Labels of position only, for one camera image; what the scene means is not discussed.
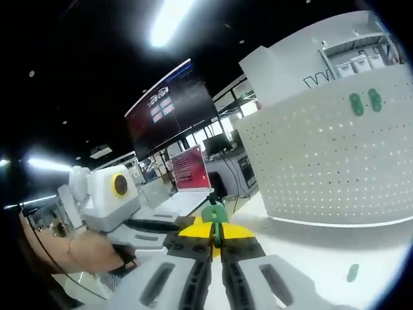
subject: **white box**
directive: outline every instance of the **white box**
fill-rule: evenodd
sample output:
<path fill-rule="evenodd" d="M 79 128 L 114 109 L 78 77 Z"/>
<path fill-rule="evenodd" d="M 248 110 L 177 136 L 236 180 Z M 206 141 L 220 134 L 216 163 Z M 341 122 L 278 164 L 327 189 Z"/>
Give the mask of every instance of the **white box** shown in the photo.
<path fill-rule="evenodd" d="M 380 54 L 374 55 L 374 56 L 368 56 L 367 61 L 370 64 L 370 67 L 372 69 L 383 68 L 386 66 Z"/>
<path fill-rule="evenodd" d="M 356 74 L 351 67 L 350 62 L 341 63 L 336 66 L 336 72 L 340 78 L 345 78 L 346 76 L 352 76 Z"/>
<path fill-rule="evenodd" d="M 367 61 L 366 55 L 360 55 L 351 59 L 351 66 L 355 73 L 362 73 L 372 70 Z"/>

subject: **monitor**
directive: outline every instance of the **monitor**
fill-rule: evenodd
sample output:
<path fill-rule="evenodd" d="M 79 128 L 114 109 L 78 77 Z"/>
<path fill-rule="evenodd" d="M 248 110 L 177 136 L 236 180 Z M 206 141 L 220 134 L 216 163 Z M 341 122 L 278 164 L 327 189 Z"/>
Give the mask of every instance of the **monitor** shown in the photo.
<path fill-rule="evenodd" d="M 216 114 L 203 80 L 188 59 L 139 98 L 125 118 L 136 157 L 141 161 Z"/>
<path fill-rule="evenodd" d="M 212 138 L 204 140 L 206 155 L 211 156 L 232 149 L 226 134 L 218 134 Z"/>
<path fill-rule="evenodd" d="M 233 130 L 231 132 L 231 136 L 232 136 L 232 141 L 234 143 L 237 143 L 237 147 L 242 147 L 243 146 L 243 140 L 241 140 L 241 137 L 239 136 L 238 130 Z"/>

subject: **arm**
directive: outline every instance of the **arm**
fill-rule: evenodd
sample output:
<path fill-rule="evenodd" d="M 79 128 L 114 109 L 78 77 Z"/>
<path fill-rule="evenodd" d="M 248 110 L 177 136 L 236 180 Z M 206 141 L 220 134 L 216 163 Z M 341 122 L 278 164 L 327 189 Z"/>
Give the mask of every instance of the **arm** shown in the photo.
<path fill-rule="evenodd" d="M 35 233 L 51 257 L 66 273 L 86 271 L 98 273 L 111 271 L 123 265 L 122 259 L 116 254 L 106 236 L 95 231 L 86 231 L 76 236 L 72 241 L 68 238 L 53 237 L 41 232 L 34 232 L 26 223 L 23 215 L 20 220 L 28 243 L 36 255 L 55 273 L 62 273 L 41 247 Z"/>

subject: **black ceiling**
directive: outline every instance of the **black ceiling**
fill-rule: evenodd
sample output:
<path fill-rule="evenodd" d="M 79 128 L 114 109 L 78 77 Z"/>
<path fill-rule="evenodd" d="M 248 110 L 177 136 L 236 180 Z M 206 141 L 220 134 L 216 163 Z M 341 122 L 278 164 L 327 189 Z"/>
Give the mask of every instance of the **black ceiling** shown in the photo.
<path fill-rule="evenodd" d="M 242 74 L 238 62 L 259 45 L 356 9 L 353 1 L 197 0 L 171 44 L 155 49 L 148 33 L 160 0 L 13 2 L 1 113 L 0 157 L 11 160 L 1 169 L 5 204 L 67 181 L 64 173 L 28 171 L 29 156 L 96 167 L 130 152 L 124 113 L 186 58 L 213 96 Z M 101 144 L 113 153 L 93 160 Z"/>

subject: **yellow circular sensor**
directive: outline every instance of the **yellow circular sensor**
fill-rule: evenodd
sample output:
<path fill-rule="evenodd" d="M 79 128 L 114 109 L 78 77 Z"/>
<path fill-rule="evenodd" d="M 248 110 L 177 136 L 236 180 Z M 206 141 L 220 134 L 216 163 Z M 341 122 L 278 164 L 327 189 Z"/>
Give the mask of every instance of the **yellow circular sensor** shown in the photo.
<path fill-rule="evenodd" d="M 128 192 L 128 182 L 122 174 L 114 175 L 112 187 L 115 194 L 120 197 Z"/>

